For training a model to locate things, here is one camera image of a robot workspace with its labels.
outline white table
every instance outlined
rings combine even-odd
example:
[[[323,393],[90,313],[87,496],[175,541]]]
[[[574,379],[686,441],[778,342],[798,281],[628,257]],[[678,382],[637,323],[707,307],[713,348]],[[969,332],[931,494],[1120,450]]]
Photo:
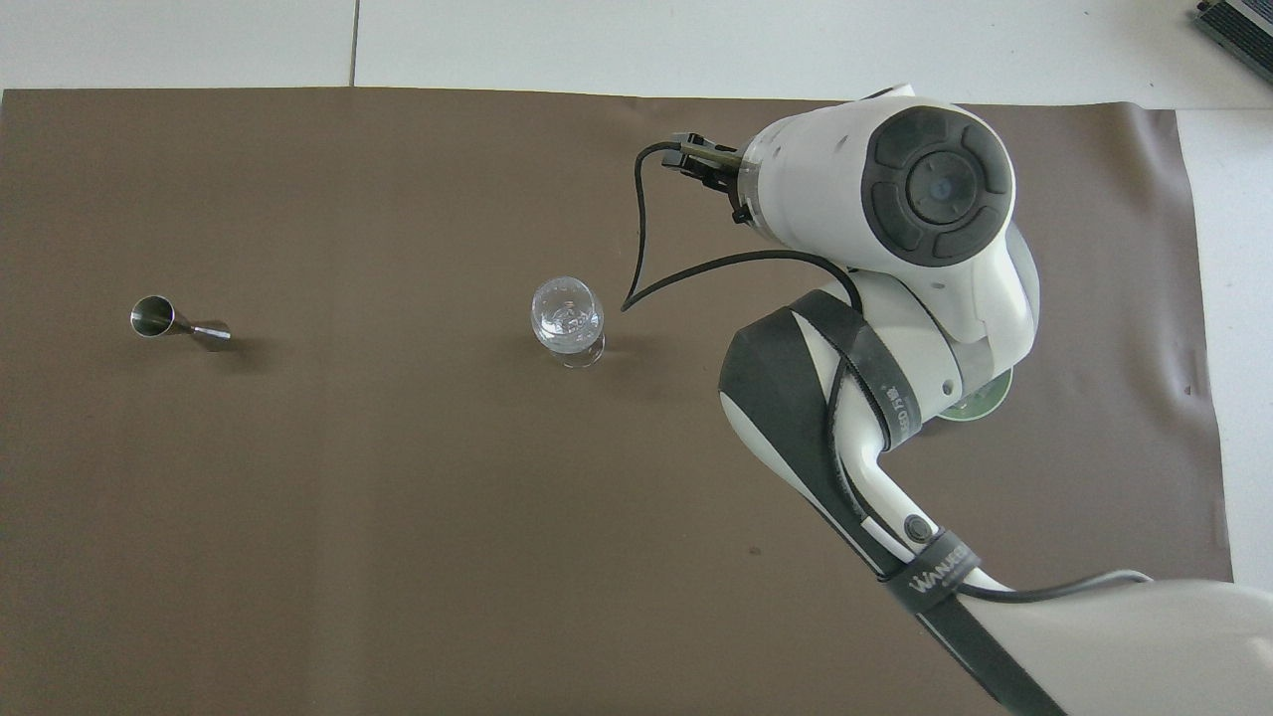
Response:
[[[395,85],[1181,110],[1228,535],[1273,591],[1273,85],[1192,3],[0,0],[0,88]]]

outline brown mat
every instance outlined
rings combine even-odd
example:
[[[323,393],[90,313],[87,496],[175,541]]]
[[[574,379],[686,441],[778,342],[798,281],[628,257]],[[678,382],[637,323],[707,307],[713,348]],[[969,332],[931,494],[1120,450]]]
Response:
[[[738,266],[617,311],[635,152],[811,107],[6,92],[0,708],[993,712],[721,414],[733,331],[824,274]],[[1013,586],[1228,578],[1174,115],[978,110],[1041,333],[998,413],[885,468]],[[761,246],[723,196],[648,180],[649,280]],[[528,329],[560,274],[607,302],[583,372]],[[149,293],[239,350],[134,336]]]

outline metal jigger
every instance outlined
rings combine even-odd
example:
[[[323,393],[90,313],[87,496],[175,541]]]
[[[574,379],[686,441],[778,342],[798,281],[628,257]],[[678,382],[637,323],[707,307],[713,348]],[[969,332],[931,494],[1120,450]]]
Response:
[[[207,350],[224,350],[230,340],[230,327],[222,321],[188,321],[163,296],[137,301],[130,319],[141,338],[188,334]]]

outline cable connector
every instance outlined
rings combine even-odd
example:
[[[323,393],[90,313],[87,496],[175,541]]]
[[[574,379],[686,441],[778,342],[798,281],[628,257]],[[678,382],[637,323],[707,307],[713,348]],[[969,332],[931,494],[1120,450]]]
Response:
[[[742,157],[737,149],[717,144],[701,134],[680,131],[672,135],[680,149],[663,152],[663,166],[703,182],[703,186],[724,194],[731,192]]]

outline cup base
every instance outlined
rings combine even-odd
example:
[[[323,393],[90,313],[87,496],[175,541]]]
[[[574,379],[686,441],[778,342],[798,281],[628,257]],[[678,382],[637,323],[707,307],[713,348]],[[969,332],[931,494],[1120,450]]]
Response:
[[[566,368],[587,368],[597,361],[601,359],[601,354],[606,350],[606,334],[601,334],[596,341],[588,348],[578,353],[558,353],[556,350],[549,350],[554,358],[558,359]]]

